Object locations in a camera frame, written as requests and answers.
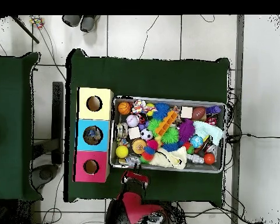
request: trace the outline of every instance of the blue box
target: blue box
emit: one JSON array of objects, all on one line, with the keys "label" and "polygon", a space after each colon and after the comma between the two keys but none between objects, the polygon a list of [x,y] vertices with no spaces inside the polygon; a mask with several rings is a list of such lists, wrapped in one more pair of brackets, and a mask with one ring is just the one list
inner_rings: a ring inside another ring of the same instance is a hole
[{"label": "blue box", "polygon": [[[83,133],[87,127],[96,126],[102,133],[103,138],[97,145],[90,145],[84,141]],[[106,120],[78,120],[78,146],[77,151],[108,151],[110,140],[110,122]]]}]

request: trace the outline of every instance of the orange ball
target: orange ball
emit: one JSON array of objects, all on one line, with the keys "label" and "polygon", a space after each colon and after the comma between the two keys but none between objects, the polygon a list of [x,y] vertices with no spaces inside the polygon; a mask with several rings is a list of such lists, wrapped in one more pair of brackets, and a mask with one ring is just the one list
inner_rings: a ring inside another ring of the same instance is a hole
[{"label": "orange ball", "polygon": [[215,156],[212,153],[206,153],[204,156],[204,162],[208,165],[211,165],[215,162]]},{"label": "orange ball", "polygon": [[129,104],[129,102],[121,102],[118,105],[118,111],[120,114],[122,115],[127,115],[131,112],[131,104]]}]

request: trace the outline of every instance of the yellow box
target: yellow box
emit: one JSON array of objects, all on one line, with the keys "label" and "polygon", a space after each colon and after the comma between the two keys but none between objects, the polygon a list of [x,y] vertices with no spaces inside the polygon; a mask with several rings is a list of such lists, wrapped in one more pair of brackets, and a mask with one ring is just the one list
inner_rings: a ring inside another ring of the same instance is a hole
[{"label": "yellow box", "polygon": [[78,90],[80,119],[110,120],[113,99],[113,92],[110,89],[80,87]]}]

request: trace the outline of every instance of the pink box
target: pink box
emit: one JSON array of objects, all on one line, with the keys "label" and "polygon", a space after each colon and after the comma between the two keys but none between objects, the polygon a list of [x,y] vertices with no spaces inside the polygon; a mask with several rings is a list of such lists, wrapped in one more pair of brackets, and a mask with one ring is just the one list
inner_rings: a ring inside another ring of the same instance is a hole
[{"label": "pink box", "polygon": [[[84,164],[88,160],[94,160],[99,169],[94,174],[89,174],[84,170]],[[77,151],[76,157],[76,182],[106,182],[109,174],[108,152],[102,151]]]}]

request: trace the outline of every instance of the green cloth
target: green cloth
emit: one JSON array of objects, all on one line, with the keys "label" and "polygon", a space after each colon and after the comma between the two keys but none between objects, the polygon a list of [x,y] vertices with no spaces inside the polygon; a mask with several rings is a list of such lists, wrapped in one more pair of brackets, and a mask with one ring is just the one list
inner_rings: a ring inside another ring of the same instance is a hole
[{"label": "green cloth", "polygon": [[[66,129],[70,132],[69,154],[74,154],[77,87],[106,88],[114,95],[124,96],[222,103],[227,100],[227,58],[218,62],[87,58],[81,50],[73,50],[66,65],[66,93],[71,90],[70,131]],[[68,158],[68,188],[65,187],[65,191],[70,201],[75,198],[115,198],[118,195],[124,169],[111,168],[105,183],[73,182],[74,157],[65,157]],[[147,200],[212,201],[222,205],[222,173],[157,170],[142,170],[141,173],[150,179]]]},{"label": "green cloth", "polygon": [[0,57],[0,199],[39,200],[29,183],[32,156],[30,75],[39,54]]}]

